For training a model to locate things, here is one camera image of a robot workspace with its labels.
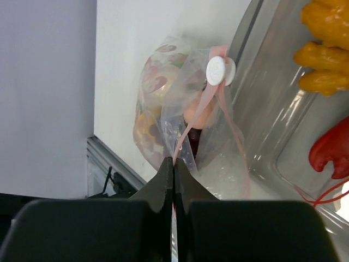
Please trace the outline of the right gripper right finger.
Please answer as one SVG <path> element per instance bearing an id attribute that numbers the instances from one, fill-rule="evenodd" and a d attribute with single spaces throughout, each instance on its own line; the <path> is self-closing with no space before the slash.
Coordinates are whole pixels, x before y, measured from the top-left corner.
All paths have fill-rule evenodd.
<path id="1" fill-rule="evenodd" d="M 301 201 L 217 199 L 178 159 L 179 261 L 338 261 L 320 215 Z"/>

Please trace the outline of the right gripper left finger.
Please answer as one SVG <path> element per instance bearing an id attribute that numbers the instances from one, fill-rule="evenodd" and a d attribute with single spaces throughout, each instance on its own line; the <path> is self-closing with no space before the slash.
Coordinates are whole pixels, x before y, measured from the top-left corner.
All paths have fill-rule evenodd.
<path id="1" fill-rule="evenodd" d="M 1 261 L 170 261 L 173 165 L 129 198 L 34 200 L 16 215 Z"/>

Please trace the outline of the clear pink zip top bag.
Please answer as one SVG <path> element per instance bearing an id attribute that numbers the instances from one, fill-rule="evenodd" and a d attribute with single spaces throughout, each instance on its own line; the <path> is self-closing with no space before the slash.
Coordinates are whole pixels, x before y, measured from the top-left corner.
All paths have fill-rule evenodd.
<path id="1" fill-rule="evenodd" d="M 152 116 L 163 145 L 143 147 L 136 142 L 135 124 L 133 132 L 136 146 L 154 168 L 171 157 L 181 159 L 197 176 L 229 143 L 238 148 L 240 162 L 246 163 L 243 138 L 225 94 L 236 73 L 227 52 L 227 46 L 197 49 L 188 40 L 168 36 L 148 58 L 141 74 L 136 119 L 141 113 Z M 184 64 L 179 69 L 172 62 Z M 196 158 L 188 139 L 191 128 L 202 130 Z"/>

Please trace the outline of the dark red grape bunch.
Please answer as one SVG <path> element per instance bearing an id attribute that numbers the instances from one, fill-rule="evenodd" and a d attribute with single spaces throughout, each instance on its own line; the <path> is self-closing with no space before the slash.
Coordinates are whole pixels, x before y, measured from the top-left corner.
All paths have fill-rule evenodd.
<path id="1" fill-rule="evenodd" d="M 194 158 L 196 158 L 196 155 L 197 155 L 201 132 L 202 132 L 201 129 L 195 129 L 195 128 L 191 128 L 188 132 L 188 139 L 189 139 L 190 147 L 191 147 Z"/>

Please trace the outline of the yellow bell pepper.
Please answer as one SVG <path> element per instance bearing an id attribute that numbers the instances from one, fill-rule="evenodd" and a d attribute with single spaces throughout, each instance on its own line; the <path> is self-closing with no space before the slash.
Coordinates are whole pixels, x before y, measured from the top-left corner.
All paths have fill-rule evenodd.
<path id="1" fill-rule="evenodd" d="M 156 120 L 145 113 L 138 115 L 135 122 L 136 142 L 143 147 L 162 146 L 162 136 L 160 135 Z"/>

